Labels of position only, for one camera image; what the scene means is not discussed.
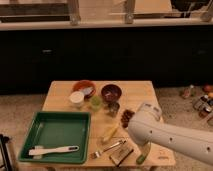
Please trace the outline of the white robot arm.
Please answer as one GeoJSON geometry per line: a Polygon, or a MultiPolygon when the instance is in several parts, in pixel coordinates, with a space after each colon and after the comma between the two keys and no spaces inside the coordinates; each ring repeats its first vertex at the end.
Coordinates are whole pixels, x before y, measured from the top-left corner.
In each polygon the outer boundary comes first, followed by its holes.
{"type": "Polygon", "coordinates": [[[159,106],[142,103],[128,123],[128,134],[138,146],[152,142],[213,165],[213,132],[161,122],[159,106]]]}

